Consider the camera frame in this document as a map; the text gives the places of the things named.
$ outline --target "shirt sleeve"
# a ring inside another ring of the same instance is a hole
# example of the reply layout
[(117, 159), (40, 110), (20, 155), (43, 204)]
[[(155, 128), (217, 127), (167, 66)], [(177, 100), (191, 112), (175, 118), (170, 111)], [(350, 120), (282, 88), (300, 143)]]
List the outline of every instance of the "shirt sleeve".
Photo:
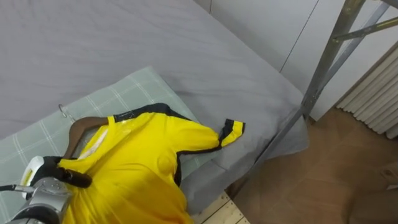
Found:
[(174, 118), (171, 127), (173, 149), (180, 154), (198, 154), (212, 152), (231, 144), (242, 136), (245, 124), (227, 119), (221, 131), (217, 134), (211, 128), (180, 118)]

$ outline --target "metal bed frame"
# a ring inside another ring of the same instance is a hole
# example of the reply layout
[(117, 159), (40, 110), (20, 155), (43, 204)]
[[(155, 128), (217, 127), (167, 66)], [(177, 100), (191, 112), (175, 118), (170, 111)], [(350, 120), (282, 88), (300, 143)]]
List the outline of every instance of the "metal bed frame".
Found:
[[(237, 187), (236, 191), (232, 195), (232, 198), (236, 196), (236, 194), (242, 189), (253, 172), (258, 169), (265, 158), (267, 158), (275, 149), (276, 145), (280, 143), (280, 141), (293, 127), (293, 125), (302, 116), (304, 116), (305, 119), (308, 119), (309, 114), (315, 106), (315, 103), (321, 95), (324, 87), (333, 78), (347, 58), (354, 52), (365, 36), (372, 34), (373, 32), (398, 25), (398, 17), (377, 23), (390, 6), (398, 9), (398, 0), (381, 0), (382, 4), (380, 4), (380, 6), (374, 11), (373, 15), (368, 19), (365, 25), (363, 25), (362, 29), (350, 32), (349, 30), (351, 29), (351, 26), (357, 18), (365, 1), (366, 0), (345, 1), (340, 15), (337, 18), (336, 24), (330, 34), (326, 47), (323, 50), (317, 68), (315, 69), (315, 73), (313, 74), (310, 85), (304, 94), (300, 108), (289, 119), (286, 125), (273, 137), (273, 139), (271, 139), (268, 146), (258, 155), (254, 165), (246, 174), (241, 184)], [(343, 42), (351, 39), (352, 41), (347, 45), (344, 51), (342, 51), (340, 56), (336, 58)]]

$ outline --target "robotic arm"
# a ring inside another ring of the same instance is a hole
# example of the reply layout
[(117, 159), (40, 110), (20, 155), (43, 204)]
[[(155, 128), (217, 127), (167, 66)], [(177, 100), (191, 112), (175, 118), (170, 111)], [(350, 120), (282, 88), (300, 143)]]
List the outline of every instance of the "robotic arm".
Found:
[(91, 177), (59, 167), (60, 157), (33, 158), (20, 185), (1, 186), (0, 191), (22, 192), (26, 203), (7, 224), (61, 224), (72, 193), (65, 183), (87, 188)]

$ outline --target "pillow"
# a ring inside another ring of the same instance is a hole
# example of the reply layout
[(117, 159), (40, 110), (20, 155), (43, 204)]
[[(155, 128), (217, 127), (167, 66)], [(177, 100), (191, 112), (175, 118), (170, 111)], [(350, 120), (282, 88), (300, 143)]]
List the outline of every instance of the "pillow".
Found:
[[(68, 146), (69, 128), (74, 120), (120, 114), (153, 103), (166, 103), (176, 112), (197, 122), (166, 82), (151, 67), (147, 67), (70, 105), (60, 106), (54, 114), (0, 141), (0, 185), (19, 184), (26, 165), (34, 156), (63, 155)], [(76, 155), (95, 131), (85, 135)], [(181, 156), (182, 179), (216, 155), (217, 152)], [(2, 218), (3, 223), (12, 218), (23, 203), (20, 194), (2, 192), (0, 222)]]

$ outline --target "gray bed sheet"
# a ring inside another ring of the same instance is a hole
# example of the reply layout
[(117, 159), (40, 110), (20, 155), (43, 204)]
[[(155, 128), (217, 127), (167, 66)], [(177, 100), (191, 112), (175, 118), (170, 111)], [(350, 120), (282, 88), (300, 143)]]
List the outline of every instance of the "gray bed sheet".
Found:
[[(248, 171), (302, 98), (191, 0), (4, 0), (0, 139), (148, 65), (202, 124), (246, 122), (240, 140), (182, 182), (191, 213)], [(300, 120), (270, 157), (306, 146)]]

